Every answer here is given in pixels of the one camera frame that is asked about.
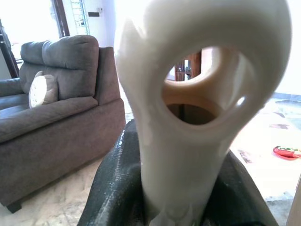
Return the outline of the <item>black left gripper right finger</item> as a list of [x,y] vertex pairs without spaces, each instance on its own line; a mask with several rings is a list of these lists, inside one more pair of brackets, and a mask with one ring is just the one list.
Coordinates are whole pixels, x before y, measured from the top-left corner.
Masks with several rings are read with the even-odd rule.
[[223,162],[201,225],[278,225],[250,174],[231,151]]

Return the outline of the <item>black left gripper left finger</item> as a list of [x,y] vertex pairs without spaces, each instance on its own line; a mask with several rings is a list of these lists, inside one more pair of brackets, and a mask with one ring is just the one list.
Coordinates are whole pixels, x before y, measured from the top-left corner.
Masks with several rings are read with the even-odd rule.
[[79,226],[145,225],[139,140],[129,121],[99,165]]

